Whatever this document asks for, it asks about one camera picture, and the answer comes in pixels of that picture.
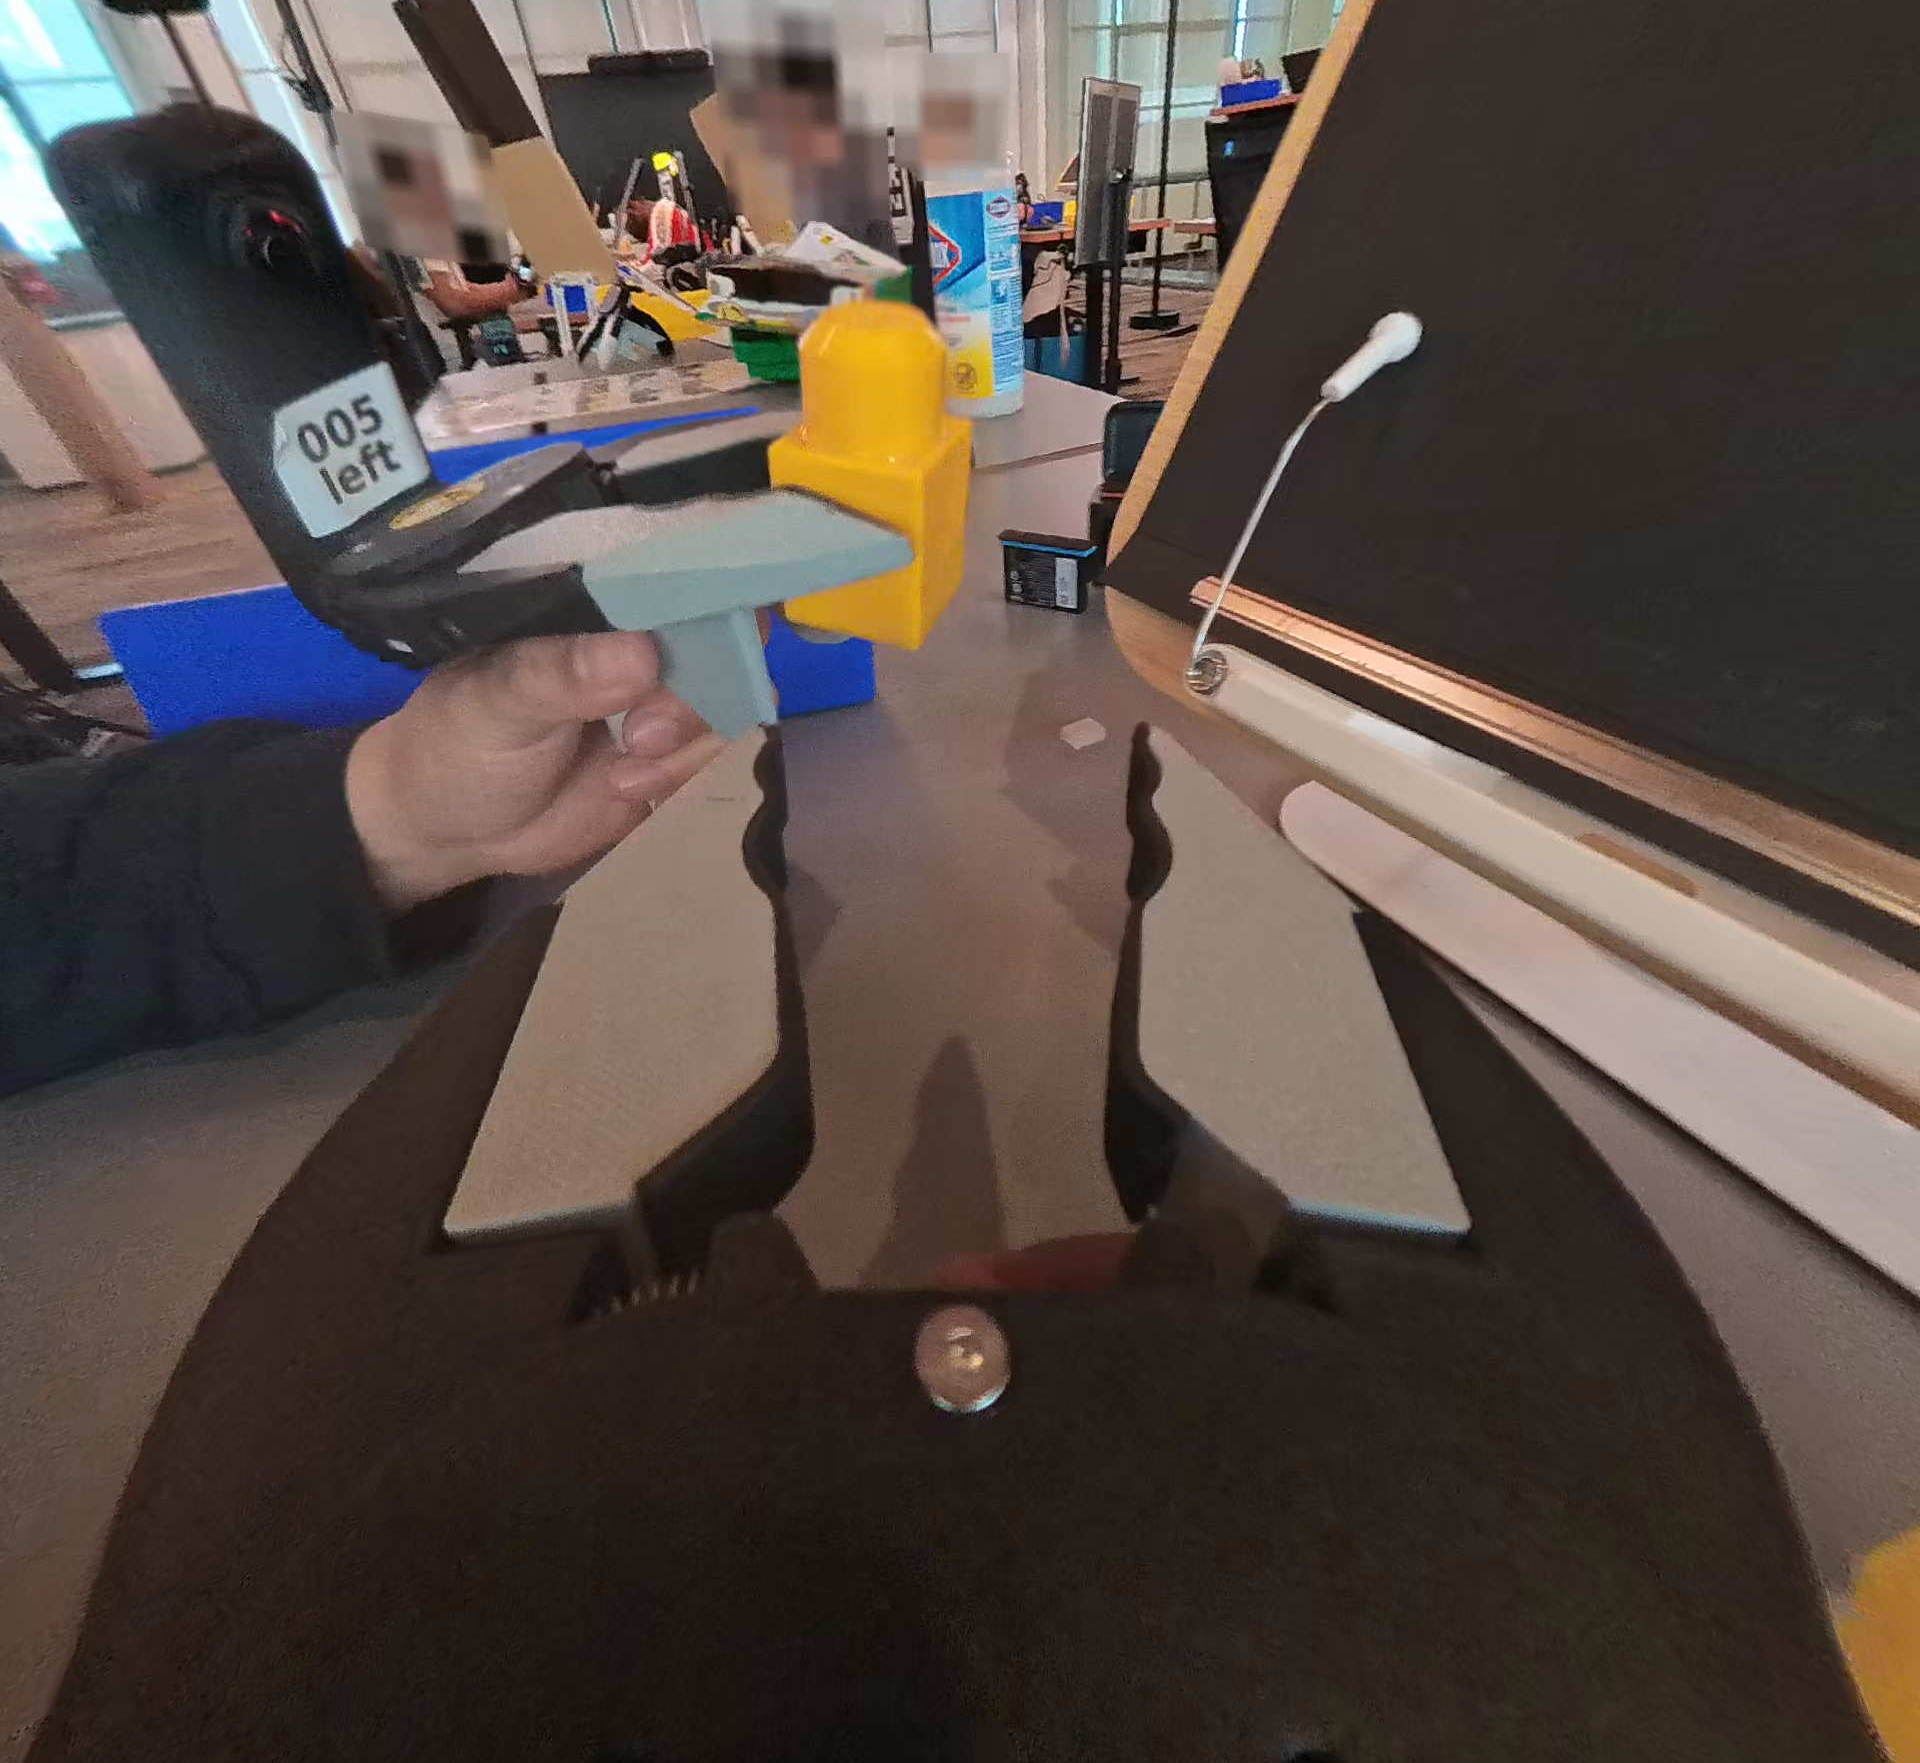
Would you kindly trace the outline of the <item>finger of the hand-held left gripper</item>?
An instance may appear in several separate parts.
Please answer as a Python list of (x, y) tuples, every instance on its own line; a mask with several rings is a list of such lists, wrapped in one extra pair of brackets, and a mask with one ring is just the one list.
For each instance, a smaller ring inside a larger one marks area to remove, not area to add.
[(769, 449), (786, 434), (786, 411), (752, 411), (666, 428), (588, 453), (608, 503), (672, 506), (772, 488)]
[(653, 639), (660, 682), (723, 740), (777, 720), (760, 612), (911, 564), (893, 526), (805, 490), (571, 512), (467, 562), (484, 588), (561, 578), (611, 630)]

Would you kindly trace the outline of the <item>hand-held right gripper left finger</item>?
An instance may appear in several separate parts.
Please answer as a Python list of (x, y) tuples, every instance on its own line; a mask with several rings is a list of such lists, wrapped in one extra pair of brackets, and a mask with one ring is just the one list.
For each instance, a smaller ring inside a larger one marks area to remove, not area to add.
[(814, 1150), (785, 755), (727, 745), (563, 891), (443, 1218), (462, 1247), (706, 1247)]

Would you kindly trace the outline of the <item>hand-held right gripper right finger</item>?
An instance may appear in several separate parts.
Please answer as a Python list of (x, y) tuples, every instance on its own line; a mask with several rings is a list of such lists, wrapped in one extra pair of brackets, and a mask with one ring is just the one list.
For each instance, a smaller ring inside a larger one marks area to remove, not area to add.
[(1132, 739), (1109, 1175), (1146, 1221), (1201, 1169), (1310, 1222), (1460, 1240), (1471, 1211), (1357, 907), (1162, 727)]

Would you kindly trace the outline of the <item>yellow plastic block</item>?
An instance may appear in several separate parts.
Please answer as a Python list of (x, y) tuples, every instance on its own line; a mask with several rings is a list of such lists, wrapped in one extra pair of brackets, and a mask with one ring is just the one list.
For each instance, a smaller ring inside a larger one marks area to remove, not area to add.
[(963, 578), (972, 430), (948, 411), (948, 351), (921, 309), (836, 304), (801, 341), (803, 417), (769, 449), (777, 490), (896, 532), (900, 565), (785, 599), (803, 630), (918, 650)]

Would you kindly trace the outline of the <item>blue plastic bin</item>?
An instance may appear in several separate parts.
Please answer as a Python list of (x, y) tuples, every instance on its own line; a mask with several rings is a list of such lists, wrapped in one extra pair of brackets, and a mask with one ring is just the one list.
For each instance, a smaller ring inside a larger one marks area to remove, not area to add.
[[(226, 720), (358, 727), (399, 710), (424, 682), (350, 645), (280, 583), (125, 605), (99, 628), (158, 735)], [(783, 720), (877, 697), (871, 642), (825, 642), (776, 613), (763, 655)]]

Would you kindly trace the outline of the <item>yellow plastic bin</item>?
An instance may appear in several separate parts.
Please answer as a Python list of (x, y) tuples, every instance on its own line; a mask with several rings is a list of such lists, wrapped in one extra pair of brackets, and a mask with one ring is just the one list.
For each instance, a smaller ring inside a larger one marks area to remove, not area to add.
[(1836, 1636), (1885, 1756), (1919, 1760), (1919, 1526), (1860, 1560)]

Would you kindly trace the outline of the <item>person's left hand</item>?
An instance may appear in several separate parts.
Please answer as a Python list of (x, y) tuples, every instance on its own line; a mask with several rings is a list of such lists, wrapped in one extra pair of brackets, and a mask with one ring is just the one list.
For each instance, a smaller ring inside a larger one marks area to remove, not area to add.
[(723, 750), (648, 635), (538, 639), (435, 670), (352, 742), (344, 792), (374, 893), (408, 914), (596, 860)]

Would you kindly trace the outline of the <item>printed paper sheet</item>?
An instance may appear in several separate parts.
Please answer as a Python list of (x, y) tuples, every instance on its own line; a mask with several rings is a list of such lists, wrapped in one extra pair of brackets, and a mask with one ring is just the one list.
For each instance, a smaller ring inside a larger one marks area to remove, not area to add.
[(786, 400), (788, 387), (758, 383), (735, 359), (655, 359), (627, 369), (563, 369), (559, 362), (471, 369), (443, 379), (417, 411), (430, 449), (588, 432), (622, 422), (703, 417), (729, 406)]

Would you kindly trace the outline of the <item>disinfecting wipes canister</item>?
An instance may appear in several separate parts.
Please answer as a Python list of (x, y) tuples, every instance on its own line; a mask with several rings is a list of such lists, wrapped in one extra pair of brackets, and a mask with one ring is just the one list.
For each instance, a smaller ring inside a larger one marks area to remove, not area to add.
[(1010, 163), (933, 170), (926, 219), (948, 408), (972, 420), (1013, 416), (1026, 366), (1020, 205)]

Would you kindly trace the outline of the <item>black battery charger case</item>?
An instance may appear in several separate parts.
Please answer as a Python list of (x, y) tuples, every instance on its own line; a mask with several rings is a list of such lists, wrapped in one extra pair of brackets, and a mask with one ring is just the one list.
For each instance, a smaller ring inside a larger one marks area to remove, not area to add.
[(1117, 400), (1103, 425), (1100, 480), (1094, 492), (1088, 530), (1105, 551), (1143, 453), (1159, 428), (1164, 400)]

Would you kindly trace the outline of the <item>black wooden book stand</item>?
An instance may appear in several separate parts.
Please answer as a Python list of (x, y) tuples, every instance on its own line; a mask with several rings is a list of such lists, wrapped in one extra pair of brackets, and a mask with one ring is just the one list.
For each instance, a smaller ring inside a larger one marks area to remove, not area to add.
[(1915, 1294), (1915, 0), (1349, 0), (1117, 526), (1335, 877)]

